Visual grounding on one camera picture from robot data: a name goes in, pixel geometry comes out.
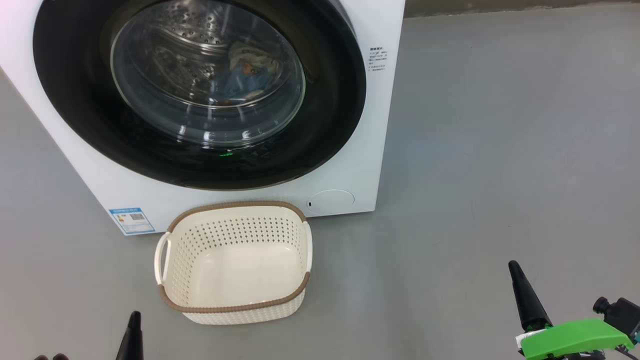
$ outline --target concrete floor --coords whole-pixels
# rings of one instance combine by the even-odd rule
[[[512,259],[555,323],[640,302],[638,18],[407,20],[378,209],[312,219],[301,309],[255,325],[168,309],[157,235],[122,236],[1,77],[3,358],[113,359],[137,309],[147,359],[519,359]]]

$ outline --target washing machine door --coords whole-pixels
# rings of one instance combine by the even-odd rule
[[[67,124],[115,162],[195,188],[258,188],[335,155],[365,99],[325,0],[45,0],[33,52]]]

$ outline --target laundry basket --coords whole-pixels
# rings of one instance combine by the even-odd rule
[[[311,259],[311,230],[298,208],[235,202],[178,216],[158,242],[154,268],[171,308],[197,323],[230,325],[293,314],[305,297]]]

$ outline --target front-loading washing machine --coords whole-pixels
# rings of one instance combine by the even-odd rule
[[[21,0],[0,66],[125,234],[376,205],[403,0]]]

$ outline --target glass door window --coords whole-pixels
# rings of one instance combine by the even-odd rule
[[[245,147],[298,112],[305,76],[291,44],[231,4],[176,0],[137,13],[117,34],[111,71],[154,128],[205,147]]]

